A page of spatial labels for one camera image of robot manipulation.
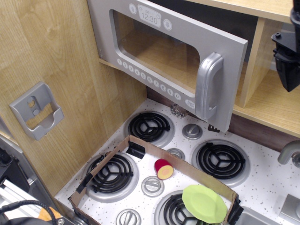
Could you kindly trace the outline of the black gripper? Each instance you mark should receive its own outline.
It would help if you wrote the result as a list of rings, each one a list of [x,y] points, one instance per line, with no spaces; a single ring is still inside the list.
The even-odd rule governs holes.
[[[291,92],[300,85],[300,1],[293,1],[290,14],[294,32],[277,32],[271,39],[276,43],[273,50],[276,69],[283,87]]]

